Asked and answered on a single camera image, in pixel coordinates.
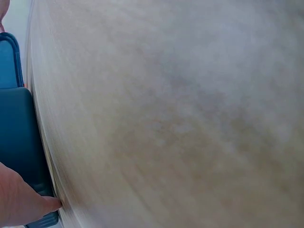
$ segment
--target skin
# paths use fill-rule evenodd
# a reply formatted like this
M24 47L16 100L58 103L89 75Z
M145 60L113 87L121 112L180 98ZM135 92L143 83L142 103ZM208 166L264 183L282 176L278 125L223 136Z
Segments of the skin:
M60 200L40 196L18 173L0 163L0 227L25 225L60 207Z
M0 33L5 32L4 27L2 25L2 19L4 18L5 14L7 13L10 0L0 0Z

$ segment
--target finger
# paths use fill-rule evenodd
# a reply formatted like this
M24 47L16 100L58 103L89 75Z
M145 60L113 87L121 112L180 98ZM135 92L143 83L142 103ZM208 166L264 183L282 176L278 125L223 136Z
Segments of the finger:
M42 198L44 199L44 211L46 214L57 211L62 207L60 200L57 198L51 196L42 196Z

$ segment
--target blurry beige surface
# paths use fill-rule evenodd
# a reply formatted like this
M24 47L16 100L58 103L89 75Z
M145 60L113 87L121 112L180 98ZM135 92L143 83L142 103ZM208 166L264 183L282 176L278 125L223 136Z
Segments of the blurry beige surface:
M304 4L37 0L65 228L302 228Z

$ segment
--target teal plastic object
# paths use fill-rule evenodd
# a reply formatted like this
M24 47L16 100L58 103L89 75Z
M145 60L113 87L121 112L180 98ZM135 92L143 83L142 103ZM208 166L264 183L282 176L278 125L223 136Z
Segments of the teal plastic object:
M40 195L54 196L29 90L0 89L0 104L0 162ZM26 227L47 228L57 223L58 213L52 212Z
M21 175L38 194L54 196L32 96L23 86L19 47L10 33L0 33L0 162ZM58 212L27 224L47 228Z
M23 86L19 45L16 38L0 33L0 88Z

